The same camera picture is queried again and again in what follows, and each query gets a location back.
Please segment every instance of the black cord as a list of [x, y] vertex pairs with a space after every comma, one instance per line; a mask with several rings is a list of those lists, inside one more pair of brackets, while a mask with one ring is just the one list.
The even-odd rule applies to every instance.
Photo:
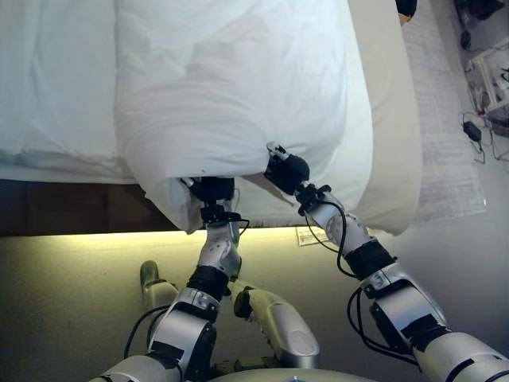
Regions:
[[505, 48], [499, 48], [498, 46], [489, 46], [487, 47], [486, 49], [467, 49], [470, 53], [475, 53], [475, 52], [484, 52], [486, 50], [489, 50], [489, 49], [494, 49], [494, 50], [498, 50], [499, 52], [502, 52], [504, 50], [507, 50], [507, 48], [509, 48], [509, 45], [508, 44], [504, 44], [502, 46], [505, 46], [507, 45]]
[[181, 366], [177, 363], [177, 364], [175, 364], [175, 367], [177, 368], [178, 372], [181, 374], [181, 382], [184, 382], [184, 373], [182, 372]]
[[129, 356], [130, 344], [133, 341], [134, 335], [138, 330], [140, 324], [145, 320], [145, 318], [149, 317], [152, 313], [158, 312], [159, 310], [166, 310], [169, 308], [169, 305], [159, 306], [158, 308], [153, 308], [148, 312], [144, 313], [134, 324], [133, 329], [130, 331], [129, 337], [127, 338], [126, 347], [124, 348], [124, 360]]
[[157, 322], [157, 319], [162, 316], [164, 313], [166, 313], [166, 310], [162, 310], [161, 312], [159, 312], [158, 314], [156, 314], [153, 318], [152, 318], [152, 321], [150, 322], [150, 326], [149, 326], [149, 329], [147, 330], [146, 332], [146, 347], [148, 348], [149, 345], [150, 345], [150, 338], [152, 337], [152, 332], [153, 332], [153, 328], [154, 326], [156, 325], [156, 322]]
[[401, 356], [401, 355], [399, 355], [397, 353], [394, 353], [392, 351], [385, 350], [384, 349], [385, 346], [380, 348], [380, 347], [374, 345], [376, 342], [374, 342], [372, 339], [370, 339], [369, 337], [366, 336], [366, 334], [364, 333], [363, 319], [362, 319], [362, 313], [361, 313], [361, 307], [360, 307], [360, 298], [361, 298], [361, 296], [362, 296], [362, 290], [360, 288], [356, 289], [356, 291], [354, 291], [352, 296], [350, 297], [350, 299], [351, 299], [350, 307], [352, 307], [352, 301], [356, 297], [356, 300], [357, 300], [357, 322], [359, 323], [359, 328], [358, 328], [359, 332], [358, 333], [359, 333], [360, 338], [362, 339], [363, 343], [369, 349], [373, 350], [374, 352], [383, 354], [384, 356], [392, 357], [392, 358], [394, 358], [396, 360], [403, 361], [403, 362], [406, 362], [408, 364], [412, 364], [414, 366], [418, 366], [418, 363], [416, 361], [414, 361], [414, 360], [411, 360], [410, 358]]
[[309, 220], [308, 220], [308, 217], [307, 216], [304, 216], [305, 218], [305, 223], [308, 225], [308, 230], [311, 232], [311, 234], [313, 235], [313, 237], [315, 238], [315, 240], [321, 244], [322, 246], [324, 246], [325, 248], [327, 248], [329, 251], [332, 251], [334, 253], [337, 254], [337, 258], [336, 258], [336, 265], [338, 267], [338, 269], [340, 270], [340, 272], [345, 275], [345, 276], [348, 276], [348, 277], [352, 277], [352, 278], [356, 278], [356, 276], [353, 274], [353, 273], [350, 273], [348, 271], [346, 271], [344, 268], [343, 268], [343, 265], [341, 264], [341, 258], [343, 256], [341, 256], [341, 254], [339, 253], [339, 250], [337, 249], [334, 249], [332, 247], [329, 247], [327, 244], [325, 244], [323, 241], [321, 241], [318, 236], [315, 234], [315, 232], [313, 232], [313, 230], [311, 229], [311, 225], [309, 224]]
[[[347, 304], [347, 318], [348, 318], [348, 322], [350, 323], [350, 326], [355, 330], [355, 332], [357, 334], [359, 334], [359, 335], [360, 335], [360, 330], [356, 326], [356, 324], [354, 323], [353, 318], [352, 318], [352, 303], [353, 303], [353, 300], [356, 298], [357, 294], [361, 293], [361, 291], [362, 291], [361, 288], [358, 288], [355, 292], [353, 292], [352, 295], [350, 296], [350, 298], [348, 299], [348, 304]], [[384, 349], [384, 350], [387, 350], [387, 351], [391, 351], [392, 350], [389, 346], [382, 345], [382, 344], [380, 344], [380, 343], [370, 339], [369, 337], [366, 337], [366, 340], [368, 342], [370, 342], [372, 345], [378, 346], [381, 349]]]
[[336, 209], [339, 211], [339, 213], [341, 215], [341, 224], [343, 225], [343, 227], [341, 227], [341, 241], [340, 241], [340, 249], [338, 249], [338, 253], [340, 255], [342, 255], [343, 250], [344, 250], [344, 241], [347, 238], [347, 217], [344, 214], [343, 209], [336, 203], [331, 203], [330, 201], [319, 201], [318, 203], [320, 203], [321, 205], [331, 205], [332, 207], [336, 207]]
[[477, 144], [479, 144], [479, 149], [477, 149], [476, 145], [474, 144], [474, 142], [472, 140], [470, 141], [470, 144], [472, 145], [472, 147], [474, 148], [474, 150], [476, 151], [476, 153], [478, 155], [483, 156], [482, 161], [477, 158], [474, 158], [474, 161], [476, 161], [477, 163], [480, 163], [481, 165], [486, 164], [486, 155], [484, 154], [484, 150], [483, 150], [483, 147], [481, 146], [481, 143], [480, 142], [477, 143]]
[[493, 130], [490, 129], [490, 138], [492, 140], [492, 153], [493, 153], [493, 158], [496, 160], [496, 161], [499, 161], [499, 162], [509, 162], [509, 159], [506, 159], [504, 158], [502, 155], [497, 155], [495, 153], [495, 150], [498, 151], [498, 149], [496, 148], [495, 146], [495, 138], [493, 137]]
[[247, 224], [246, 224], [246, 227], [244, 227], [244, 229], [243, 229], [243, 230], [240, 232], [240, 234], [239, 234], [239, 236], [242, 236], [242, 234], [243, 234], [243, 233], [247, 230], [247, 228], [249, 227], [250, 221], [249, 221], [248, 219], [240, 219], [240, 220], [238, 220], [238, 221], [243, 221], [243, 222], [247, 223]]

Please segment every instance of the white duvet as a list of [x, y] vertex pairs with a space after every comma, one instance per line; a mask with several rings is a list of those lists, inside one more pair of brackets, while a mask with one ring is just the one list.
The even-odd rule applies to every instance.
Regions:
[[[371, 118], [346, 0], [133, 0], [116, 13], [103, 0], [43, 3], [0, 2], [10, 36], [0, 39], [0, 177], [134, 175], [190, 232], [198, 205], [175, 177], [262, 172], [275, 141], [358, 204]], [[266, 190], [238, 187], [246, 218], [295, 221]]]

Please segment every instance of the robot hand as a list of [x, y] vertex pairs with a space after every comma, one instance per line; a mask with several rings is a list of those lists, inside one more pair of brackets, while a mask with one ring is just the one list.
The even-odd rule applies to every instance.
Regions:
[[302, 158], [275, 144], [267, 145], [267, 149], [270, 160], [266, 178], [295, 196], [301, 204], [299, 214], [325, 230], [338, 245], [338, 256], [346, 260], [360, 281], [359, 297], [362, 290], [374, 301], [371, 315], [389, 348], [377, 349], [363, 337], [370, 349], [386, 355], [412, 355], [432, 381], [509, 381], [507, 358], [472, 336], [454, 333], [439, 305], [375, 237], [369, 236], [355, 216], [344, 211], [331, 188], [325, 185], [317, 189], [309, 183], [309, 167]]

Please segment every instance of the black joint actuator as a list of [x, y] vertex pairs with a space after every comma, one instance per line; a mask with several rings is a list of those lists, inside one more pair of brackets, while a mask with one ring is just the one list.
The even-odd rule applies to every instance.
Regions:
[[187, 287], [201, 290], [221, 301], [227, 290], [228, 277], [214, 267], [199, 266], [189, 278]]
[[344, 259], [359, 280], [364, 280], [376, 271], [394, 263], [389, 252], [377, 240], [361, 245], [348, 253]]
[[284, 193], [294, 195], [297, 187], [309, 180], [309, 166], [304, 159], [292, 154], [285, 160], [272, 157], [263, 175]]
[[191, 193], [205, 203], [233, 199], [235, 181], [233, 177], [202, 177], [189, 187]]

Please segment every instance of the pillow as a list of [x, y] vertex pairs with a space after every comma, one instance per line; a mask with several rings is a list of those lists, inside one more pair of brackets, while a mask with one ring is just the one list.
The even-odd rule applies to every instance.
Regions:
[[116, 3], [119, 149], [179, 228], [201, 226], [176, 179], [263, 172], [266, 144], [317, 177], [344, 131], [344, 43], [333, 0]]

